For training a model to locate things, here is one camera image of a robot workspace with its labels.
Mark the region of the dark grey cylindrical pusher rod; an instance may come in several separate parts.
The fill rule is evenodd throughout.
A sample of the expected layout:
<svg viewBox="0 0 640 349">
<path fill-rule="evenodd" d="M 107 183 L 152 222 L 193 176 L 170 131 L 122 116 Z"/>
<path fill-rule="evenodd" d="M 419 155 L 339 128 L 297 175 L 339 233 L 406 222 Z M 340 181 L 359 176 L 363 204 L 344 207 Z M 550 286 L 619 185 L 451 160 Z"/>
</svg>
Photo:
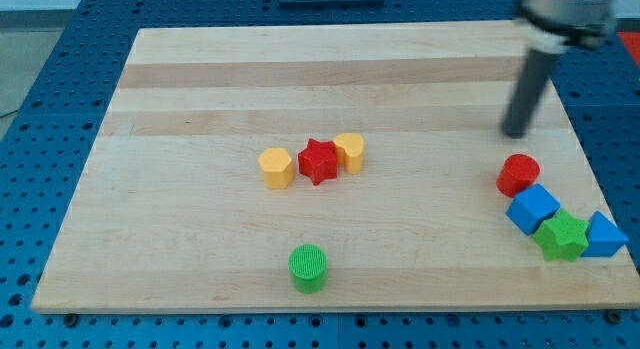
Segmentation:
<svg viewBox="0 0 640 349">
<path fill-rule="evenodd" d="M 513 139 L 527 134 L 538 103 L 560 55 L 531 47 L 525 57 L 506 113 L 501 121 L 501 132 Z"/>
</svg>

